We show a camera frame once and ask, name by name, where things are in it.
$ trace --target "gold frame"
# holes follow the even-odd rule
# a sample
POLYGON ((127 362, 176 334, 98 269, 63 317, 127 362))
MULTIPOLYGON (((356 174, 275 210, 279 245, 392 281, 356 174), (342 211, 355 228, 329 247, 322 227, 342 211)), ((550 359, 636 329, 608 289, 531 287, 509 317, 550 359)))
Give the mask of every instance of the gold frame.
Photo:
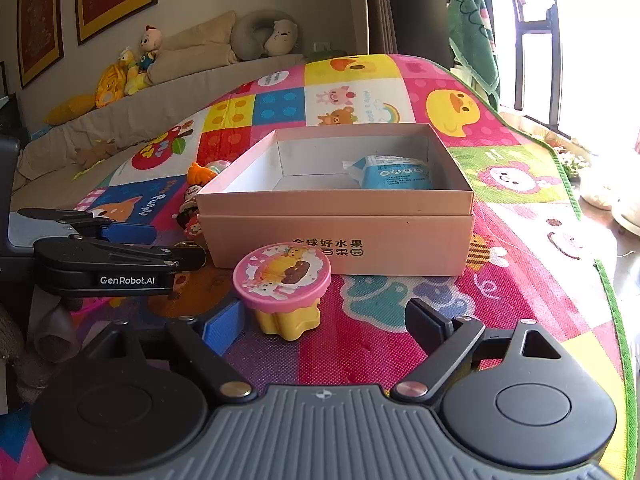
POLYGON ((41 57, 36 64, 34 64, 29 70, 25 72, 23 60, 22 60, 22 0, 18 0, 17 11, 17 38, 16 43, 18 47, 18 71, 20 72, 20 86, 26 88, 31 82, 33 82, 39 75, 45 70, 51 68, 54 64, 59 62, 65 57, 64 48, 62 45, 62 22, 60 20, 60 0, 53 0, 53 37, 54 47, 41 57))
POLYGON ((126 20, 129 16, 137 14, 141 10, 154 6, 158 0, 125 0, 107 12, 101 14, 91 22, 84 24, 82 19, 82 0, 76 0, 76 32, 78 44, 83 44, 94 38, 102 31, 113 27, 116 23, 126 20))

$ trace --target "round lid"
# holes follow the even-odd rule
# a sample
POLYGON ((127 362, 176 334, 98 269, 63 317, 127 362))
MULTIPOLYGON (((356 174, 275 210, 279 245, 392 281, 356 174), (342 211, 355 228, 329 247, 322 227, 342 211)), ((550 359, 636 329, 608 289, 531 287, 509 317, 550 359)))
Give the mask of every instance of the round lid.
POLYGON ((283 242, 245 256, 233 279, 247 307, 268 314, 292 312, 324 296, 331 283, 331 263, 319 249, 283 242))
POLYGON ((164 462, 200 433, 207 403, 194 383, 122 361, 92 361, 43 392, 31 423, 50 462, 119 475, 164 462))

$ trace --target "green towel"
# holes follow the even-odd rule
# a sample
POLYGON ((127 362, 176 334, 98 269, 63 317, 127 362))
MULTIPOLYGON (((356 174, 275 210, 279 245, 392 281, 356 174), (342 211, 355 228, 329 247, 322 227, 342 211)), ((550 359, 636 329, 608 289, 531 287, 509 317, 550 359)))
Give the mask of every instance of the green towel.
POLYGON ((483 0, 451 0, 449 44, 456 59, 465 67, 498 109, 500 77, 494 55, 494 34, 483 0))

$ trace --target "gray gripper base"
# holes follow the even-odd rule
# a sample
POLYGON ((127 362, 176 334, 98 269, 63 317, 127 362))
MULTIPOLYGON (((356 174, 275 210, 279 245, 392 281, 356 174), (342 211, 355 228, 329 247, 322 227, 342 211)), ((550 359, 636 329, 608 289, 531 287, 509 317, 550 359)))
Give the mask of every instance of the gray gripper base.
POLYGON ((39 220, 22 216, 20 213, 9 213, 9 241, 15 247, 33 247, 33 243, 41 238, 69 238, 78 231, 70 225, 60 224, 53 220, 39 220))
MULTIPOLYGON (((541 476, 612 480, 594 463, 542 475, 490 466, 452 443, 430 410, 393 402, 378 386, 369 385, 270 386, 251 404, 219 409, 202 436, 174 459, 117 478, 524 480, 541 476)), ((38 478, 98 477, 53 465, 38 478)))

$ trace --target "curtain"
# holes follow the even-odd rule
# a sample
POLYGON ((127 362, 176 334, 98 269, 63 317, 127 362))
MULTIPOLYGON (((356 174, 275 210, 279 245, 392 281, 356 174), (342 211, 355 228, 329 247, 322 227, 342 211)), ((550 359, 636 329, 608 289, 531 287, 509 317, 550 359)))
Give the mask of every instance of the curtain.
POLYGON ((372 54, 397 54, 396 31, 389 0, 367 0, 369 51, 372 54))

